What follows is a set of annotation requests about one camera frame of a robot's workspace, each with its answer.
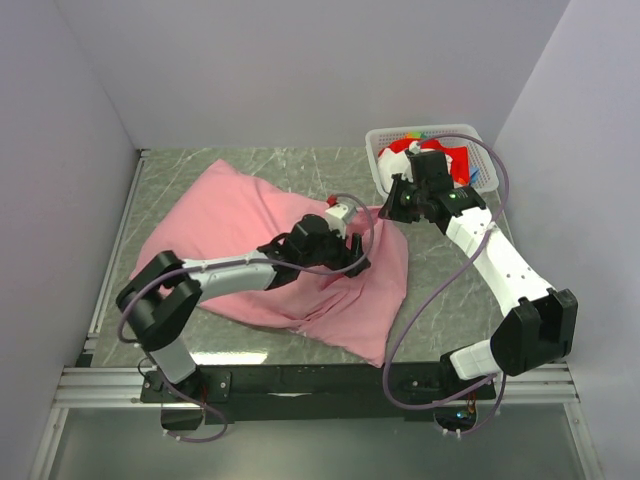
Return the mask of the white and red cloth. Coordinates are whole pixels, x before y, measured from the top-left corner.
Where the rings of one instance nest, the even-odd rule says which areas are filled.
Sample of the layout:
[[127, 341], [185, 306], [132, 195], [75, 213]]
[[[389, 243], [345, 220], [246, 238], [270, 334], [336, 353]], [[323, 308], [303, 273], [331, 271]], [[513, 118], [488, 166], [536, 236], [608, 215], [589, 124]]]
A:
[[[430, 152], [430, 151], [439, 151], [439, 150], [424, 149], [423, 152]], [[379, 152], [377, 166], [378, 166], [378, 172], [380, 176], [380, 183], [385, 193], [389, 193], [391, 190], [391, 186], [393, 183], [392, 176], [394, 174], [401, 174], [402, 178], [405, 180], [413, 179], [411, 166], [409, 163], [409, 158], [407, 156], [407, 153], [408, 153], [407, 149], [400, 150], [394, 144], [394, 142]]]

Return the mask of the aluminium rail frame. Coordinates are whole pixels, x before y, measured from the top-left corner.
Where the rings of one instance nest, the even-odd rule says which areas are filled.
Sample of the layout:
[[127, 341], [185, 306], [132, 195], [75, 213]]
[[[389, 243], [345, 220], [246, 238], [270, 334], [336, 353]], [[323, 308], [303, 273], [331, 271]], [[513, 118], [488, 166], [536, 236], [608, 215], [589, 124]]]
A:
[[600, 479], [569, 367], [509, 381], [498, 415], [447, 438], [400, 419], [246, 422], [220, 441], [165, 437], [160, 409], [139, 400], [140, 353], [115, 337], [115, 295], [143, 241], [217, 159], [282, 189], [321, 199], [348, 191], [376, 203], [360, 148], [145, 150], [128, 192], [85, 346], [64, 369], [39, 447], [35, 479]]

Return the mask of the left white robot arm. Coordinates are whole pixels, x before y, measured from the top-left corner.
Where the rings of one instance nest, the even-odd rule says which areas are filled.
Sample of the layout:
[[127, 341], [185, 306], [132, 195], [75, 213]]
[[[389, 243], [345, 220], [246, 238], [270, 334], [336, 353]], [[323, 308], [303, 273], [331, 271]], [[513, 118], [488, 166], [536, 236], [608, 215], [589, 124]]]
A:
[[176, 401], [189, 401], [199, 392], [200, 378], [181, 334], [196, 306], [230, 294], [281, 288], [302, 272], [353, 278], [370, 267], [370, 250], [361, 234], [308, 214], [291, 231], [244, 255], [187, 260], [163, 251], [118, 294], [119, 339], [140, 345], [163, 374], [166, 392]]

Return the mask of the colourful cloth in basket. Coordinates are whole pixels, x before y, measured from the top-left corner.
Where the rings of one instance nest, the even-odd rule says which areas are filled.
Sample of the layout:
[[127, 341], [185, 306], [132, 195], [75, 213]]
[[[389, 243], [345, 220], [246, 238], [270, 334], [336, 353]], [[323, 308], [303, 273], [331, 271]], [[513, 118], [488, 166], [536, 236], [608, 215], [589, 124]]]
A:
[[473, 183], [477, 176], [477, 169], [470, 164], [467, 147], [448, 147], [441, 140], [427, 139], [425, 134], [419, 132], [409, 132], [402, 139], [395, 141], [394, 144], [400, 150], [406, 150], [414, 143], [420, 143], [421, 141], [423, 141], [422, 149], [439, 150], [446, 154], [449, 172], [455, 184], [466, 186]]

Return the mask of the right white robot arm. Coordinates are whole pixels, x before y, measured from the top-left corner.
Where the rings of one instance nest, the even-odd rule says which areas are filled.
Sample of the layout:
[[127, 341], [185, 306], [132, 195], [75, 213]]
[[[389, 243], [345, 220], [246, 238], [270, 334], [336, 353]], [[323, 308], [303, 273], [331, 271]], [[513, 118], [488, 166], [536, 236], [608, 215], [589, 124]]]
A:
[[481, 195], [452, 175], [448, 154], [435, 149], [385, 149], [378, 160], [387, 193], [382, 219], [435, 224], [464, 254], [496, 298], [503, 321], [488, 340], [448, 355], [439, 374], [444, 395], [460, 399], [480, 376], [517, 376], [572, 350], [578, 301], [557, 290], [518, 253]]

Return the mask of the pink pillowcase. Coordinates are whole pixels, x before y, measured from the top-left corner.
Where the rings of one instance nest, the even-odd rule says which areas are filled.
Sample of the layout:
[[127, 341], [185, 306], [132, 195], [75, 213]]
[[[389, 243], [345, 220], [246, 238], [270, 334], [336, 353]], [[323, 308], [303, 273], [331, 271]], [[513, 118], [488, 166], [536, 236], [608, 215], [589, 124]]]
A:
[[[139, 272], [165, 250], [195, 260], [242, 255], [290, 230], [304, 215], [323, 214], [326, 207], [218, 160], [150, 234], [133, 270]], [[381, 366], [389, 331], [407, 292], [407, 240], [393, 223], [376, 218], [369, 224], [364, 213], [348, 230], [373, 247], [371, 265], [360, 275], [303, 273], [282, 288], [222, 296], [204, 303], [204, 309], [229, 321], [289, 330], [343, 347]]]

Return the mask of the black base beam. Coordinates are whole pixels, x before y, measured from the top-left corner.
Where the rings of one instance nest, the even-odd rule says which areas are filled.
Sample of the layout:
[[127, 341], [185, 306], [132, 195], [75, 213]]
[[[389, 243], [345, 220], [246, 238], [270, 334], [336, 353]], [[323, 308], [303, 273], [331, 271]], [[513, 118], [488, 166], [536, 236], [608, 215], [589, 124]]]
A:
[[[155, 371], [144, 375], [143, 404], [186, 403]], [[382, 369], [367, 364], [199, 366], [195, 382], [177, 386], [183, 393], [219, 410], [229, 423], [267, 420], [404, 418], [431, 421], [433, 411], [408, 411], [384, 395]], [[393, 364], [389, 389], [407, 404], [444, 399], [473, 385], [437, 362]]]

